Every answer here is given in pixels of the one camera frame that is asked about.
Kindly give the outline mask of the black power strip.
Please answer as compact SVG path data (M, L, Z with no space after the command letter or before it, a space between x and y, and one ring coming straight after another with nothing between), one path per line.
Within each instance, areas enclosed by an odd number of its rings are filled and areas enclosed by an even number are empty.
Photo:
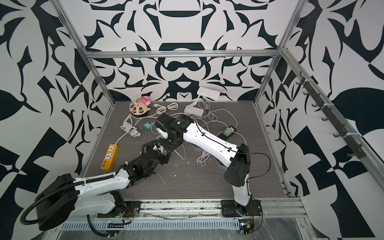
M217 137L222 139L222 140L228 140L232 135L235 134L236 132L236 128L233 127L233 126L230 126L228 128L226 128L223 132L220 132L219 134L217 134Z

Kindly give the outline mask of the yellow power strip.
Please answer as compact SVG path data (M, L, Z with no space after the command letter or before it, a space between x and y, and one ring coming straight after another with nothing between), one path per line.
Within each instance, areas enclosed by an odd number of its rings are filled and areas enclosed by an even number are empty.
M119 146L117 144L109 145L107 153L101 165L101 170L105 172L112 170L118 150Z

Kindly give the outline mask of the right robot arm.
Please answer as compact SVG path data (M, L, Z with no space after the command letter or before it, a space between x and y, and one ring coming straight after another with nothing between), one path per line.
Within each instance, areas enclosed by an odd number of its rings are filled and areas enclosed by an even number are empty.
M263 215L261 201L253 198L249 187L252 153L247 145L237 146L211 134L199 125L195 116L182 114L173 118L162 114L155 126L163 136L160 142L167 152L188 142L208 152L225 167L224 179L232 185L234 199L221 201L223 217Z

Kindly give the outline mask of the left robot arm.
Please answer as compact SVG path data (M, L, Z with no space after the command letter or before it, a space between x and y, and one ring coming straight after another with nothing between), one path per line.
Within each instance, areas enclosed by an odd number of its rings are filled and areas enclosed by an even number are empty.
M87 178L58 177L21 215L22 225L38 224L50 230L71 218L96 215L113 218L125 212L122 190L154 175L157 165L167 164L172 154L159 140L142 146L141 154L118 170Z

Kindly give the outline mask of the green charger plug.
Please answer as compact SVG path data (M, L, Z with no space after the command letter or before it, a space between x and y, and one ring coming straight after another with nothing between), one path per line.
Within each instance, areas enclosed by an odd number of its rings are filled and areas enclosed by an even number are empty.
M236 131L236 129L234 129L233 127L229 127L229 128L226 128L226 130L224 131L224 135L226 137L230 136L232 133L234 133Z

